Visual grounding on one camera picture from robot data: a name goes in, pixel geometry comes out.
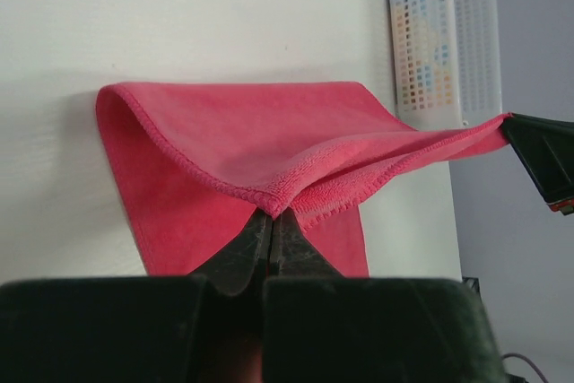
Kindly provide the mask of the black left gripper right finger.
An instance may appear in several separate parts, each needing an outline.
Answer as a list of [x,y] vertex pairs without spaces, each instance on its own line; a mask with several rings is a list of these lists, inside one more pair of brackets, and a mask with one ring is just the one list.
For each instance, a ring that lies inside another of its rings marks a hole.
[[479,296],[449,279],[345,278],[292,211],[263,287],[265,382],[503,382]]

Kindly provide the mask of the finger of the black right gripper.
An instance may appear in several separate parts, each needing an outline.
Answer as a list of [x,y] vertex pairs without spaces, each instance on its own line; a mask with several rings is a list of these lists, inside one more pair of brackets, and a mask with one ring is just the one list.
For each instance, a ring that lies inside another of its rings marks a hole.
[[512,114],[503,134],[547,204],[573,203],[573,123]]

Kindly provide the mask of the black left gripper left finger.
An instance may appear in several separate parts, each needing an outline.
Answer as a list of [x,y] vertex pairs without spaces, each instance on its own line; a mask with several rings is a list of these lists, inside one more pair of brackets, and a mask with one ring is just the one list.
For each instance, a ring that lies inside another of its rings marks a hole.
[[255,212],[194,272],[1,288],[4,382],[258,382],[272,220]]

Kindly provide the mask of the pink microfiber towel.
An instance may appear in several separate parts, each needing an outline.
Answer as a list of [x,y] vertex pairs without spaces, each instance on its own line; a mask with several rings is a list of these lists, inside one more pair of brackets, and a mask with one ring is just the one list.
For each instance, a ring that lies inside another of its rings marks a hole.
[[151,275],[196,270],[255,210],[293,210],[341,274],[368,274],[358,207],[392,178],[507,144],[503,116],[418,131],[360,83],[115,83],[101,141]]

